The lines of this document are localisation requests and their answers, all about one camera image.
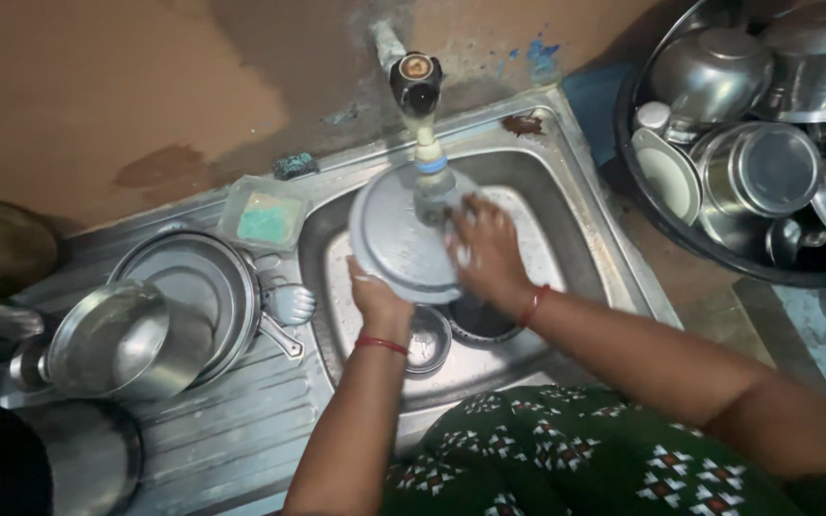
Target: woman's hand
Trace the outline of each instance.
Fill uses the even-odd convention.
[[[365,273],[354,256],[347,256],[352,300],[361,312],[361,334],[409,346],[413,305],[400,299],[384,281]]]
[[[445,245],[452,264],[468,291],[515,319],[531,301],[534,284],[525,273],[512,217],[472,193],[463,200],[474,217],[472,221],[463,211],[451,212],[457,235],[446,237]]]

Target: woman's left hand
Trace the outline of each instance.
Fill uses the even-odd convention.
[[[362,270],[354,256],[347,256],[352,281],[352,300],[361,312],[361,334],[409,346],[413,305],[400,299],[380,278]]]

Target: blue paint spot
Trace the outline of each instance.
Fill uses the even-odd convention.
[[[528,58],[528,61],[534,63],[534,68],[532,69],[532,78],[534,80],[539,80],[556,73],[556,65],[558,62],[557,59],[554,58],[554,54],[558,50],[560,50],[559,45],[545,46],[540,38],[531,42],[525,57]]]

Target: red bangle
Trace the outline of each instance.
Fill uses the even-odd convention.
[[[521,328],[528,328],[528,323],[530,323],[534,317],[534,312],[537,311],[537,307],[549,291],[550,285],[544,285],[534,289],[534,298],[531,300],[531,304],[525,307],[525,310],[522,311],[522,316],[519,317],[519,326]]]
[[[360,346],[384,346],[391,351],[396,351],[403,356],[407,356],[407,348],[384,339],[375,339],[374,337],[359,335],[359,338],[356,339],[356,347],[358,348]]]

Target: brown wall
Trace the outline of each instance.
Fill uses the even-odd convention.
[[[540,33],[565,73],[653,4],[0,0],[0,198],[74,231],[396,131],[373,19],[442,60],[451,112],[552,80]]]

